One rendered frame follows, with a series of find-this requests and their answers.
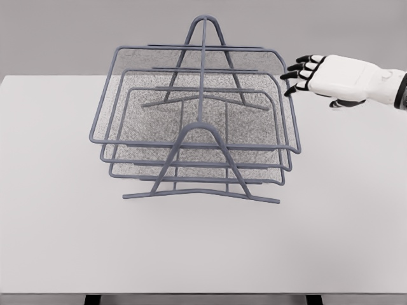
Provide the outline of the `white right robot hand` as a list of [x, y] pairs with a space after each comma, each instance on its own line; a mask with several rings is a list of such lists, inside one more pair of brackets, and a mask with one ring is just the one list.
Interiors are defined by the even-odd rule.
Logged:
[[297, 79], [285, 96], [295, 92], [312, 92], [334, 100], [331, 108], [355, 107], [371, 98], [370, 89], [386, 71], [362, 60], [339, 55], [304, 55], [287, 68], [281, 80]]

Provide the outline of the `large grey mesh folder tray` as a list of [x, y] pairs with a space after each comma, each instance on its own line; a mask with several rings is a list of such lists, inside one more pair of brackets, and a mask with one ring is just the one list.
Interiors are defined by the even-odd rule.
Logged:
[[[199, 73], [198, 69], [200, 64], [200, 46], [149, 45], [138, 47], [119, 47], [114, 53], [102, 91], [102, 96], [97, 106], [89, 135], [91, 142], [102, 144], [94, 139], [93, 132], [99, 117], [101, 103], [106, 94], [106, 88], [112, 75], [119, 74], [127, 69], [170, 69], [175, 71], [187, 69]], [[277, 76], [280, 79], [280, 75], [286, 71], [286, 65], [282, 57], [275, 50], [267, 48], [207, 46], [207, 50], [205, 52], [205, 72], [220, 70], [267, 72]], [[283, 82], [285, 83], [286, 87], [284, 88], [282, 94], [289, 86], [287, 81]], [[296, 124], [293, 102], [290, 98], [288, 99], [291, 105], [290, 117], [293, 121], [294, 135], [298, 145], [298, 148], [291, 152], [299, 153], [301, 151], [301, 144], [298, 135], [298, 127]]]

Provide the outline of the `medium grey mesh folder tray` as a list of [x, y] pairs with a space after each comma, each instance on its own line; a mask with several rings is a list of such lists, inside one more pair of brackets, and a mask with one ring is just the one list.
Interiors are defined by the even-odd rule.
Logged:
[[285, 87], [259, 71], [127, 69], [111, 76], [93, 137], [115, 174], [288, 170], [298, 145]]

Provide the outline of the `small grey mesh folder tray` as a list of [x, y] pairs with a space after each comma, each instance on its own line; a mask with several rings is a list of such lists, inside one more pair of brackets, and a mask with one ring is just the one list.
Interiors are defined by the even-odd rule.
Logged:
[[[113, 177], [154, 180], [182, 127], [198, 119], [197, 91], [176, 88], [129, 89], [120, 95], [104, 159]], [[271, 93], [255, 89], [211, 88], [203, 92], [202, 121], [216, 128], [247, 183], [282, 181], [288, 164], [284, 152], [280, 104]], [[185, 143], [215, 143], [205, 130], [192, 130]], [[217, 149], [180, 149], [166, 181], [219, 183], [234, 179]]]

